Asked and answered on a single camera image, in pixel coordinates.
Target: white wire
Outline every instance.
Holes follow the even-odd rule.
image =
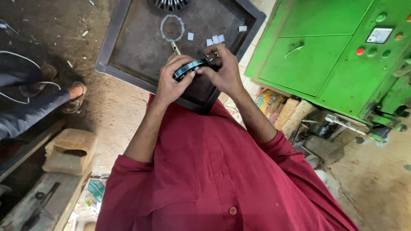
[[[58,84],[56,84],[56,83],[53,83],[53,82],[43,81],[43,82],[37,82],[37,83],[49,83],[49,84],[54,84],[54,85],[56,85],[56,86],[58,87],[59,90],[61,90],[60,86],[59,86]]]
[[[27,103],[25,103],[25,102],[22,102],[22,101],[15,100],[15,99],[11,98],[10,96],[8,96],[8,95],[6,95],[6,94],[3,94],[3,93],[1,93],[1,92],[0,92],[0,95],[6,97],[6,98],[8,98],[8,99],[13,100],[14,102],[18,102],[18,103],[21,103],[21,104],[28,104],[28,103],[30,103],[30,98],[27,98]]]
[[[24,57],[24,56],[22,56],[22,55],[19,55],[19,54],[16,54],[16,53],[10,52],[10,51],[0,51],[0,53],[12,54],[12,55],[15,55],[15,56],[18,56],[18,57],[24,58],[24,59],[26,59],[26,60],[28,60],[28,61],[30,61],[30,62],[32,62],[32,63],[34,63],[34,65],[36,65],[36,66],[40,69],[40,66],[39,66],[39,65],[37,65],[37,63],[35,63],[33,60],[31,60],[31,59],[29,59],[29,58],[26,58],[26,57]]]
[[[18,57],[24,58],[24,59],[26,59],[26,60],[28,60],[28,61],[32,62],[34,65],[36,65],[36,66],[40,69],[40,66],[39,66],[39,65],[37,65],[37,63],[35,63],[33,60],[31,60],[31,59],[29,59],[29,58],[26,58],[26,57],[24,57],[24,56],[22,56],[22,55],[19,55],[19,54],[16,54],[16,53],[10,52],[10,51],[0,51],[0,53],[12,54],[12,55],[15,55],[15,56],[18,56]],[[58,84],[56,84],[56,83],[53,83],[53,82],[43,81],[43,82],[38,82],[38,83],[48,83],[48,84],[54,84],[54,85],[56,85],[56,86],[58,87],[58,89],[59,89],[59,90],[61,90],[60,86],[59,86]],[[0,92],[0,95],[2,95],[2,96],[4,96],[4,97],[6,97],[6,98],[8,98],[8,99],[13,100],[14,102],[20,103],[20,104],[29,104],[29,103],[30,103],[30,98],[27,98],[27,103],[26,103],[26,102],[22,102],[22,101],[15,100],[15,99],[11,98],[10,96],[8,96],[8,95],[6,95],[6,94],[3,94],[3,93],[1,93],[1,92]]]

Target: hand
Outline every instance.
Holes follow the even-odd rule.
[[[218,72],[209,67],[201,67],[198,74],[204,74],[222,92],[232,99],[239,97],[245,91],[238,70],[237,58],[221,43],[208,46],[204,50],[205,55],[217,52],[219,57],[215,57],[210,65],[220,66]]]
[[[193,81],[196,73],[187,73],[187,75],[180,82],[173,79],[173,74],[183,65],[193,61],[194,59],[187,55],[176,55],[173,53],[169,57],[167,63],[161,68],[160,71],[157,93],[154,98],[155,101],[159,104],[168,106],[183,94],[188,85],[190,85]]]

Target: trousers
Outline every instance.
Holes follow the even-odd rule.
[[[41,81],[41,72],[37,66],[28,61],[15,61],[15,57],[10,54],[0,55],[0,88]],[[68,100],[70,100],[70,93],[62,89],[33,100],[29,104],[22,104],[6,113],[0,113],[0,140],[20,135]]]

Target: green cabinet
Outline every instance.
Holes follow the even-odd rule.
[[[351,35],[278,38],[261,79],[315,96]]]
[[[373,0],[295,0],[278,37],[352,35]]]
[[[411,108],[411,0],[277,0],[245,72],[372,125]]]

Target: concrete floor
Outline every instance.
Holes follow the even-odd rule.
[[[404,123],[411,127],[411,118]],[[404,168],[411,164],[411,131],[388,138],[384,147],[352,140],[344,158],[328,166],[341,184],[340,205],[362,231],[411,230],[411,172]]]
[[[0,49],[55,65],[56,82],[63,87],[77,80],[88,85],[84,107],[69,116],[68,126],[97,134],[94,172],[109,173],[144,116],[145,102],[137,98],[147,100],[148,93],[94,71],[115,1],[93,2],[95,6],[88,0],[1,0],[0,19],[22,33],[11,37],[0,31]],[[89,33],[83,37],[86,28]],[[0,98],[0,104],[6,103]],[[411,127],[410,119],[406,123]],[[411,132],[393,131],[389,138],[385,147],[351,141],[344,147],[345,157],[329,166],[346,195],[340,194],[342,208],[363,231],[411,227],[411,173],[403,168],[411,164]]]

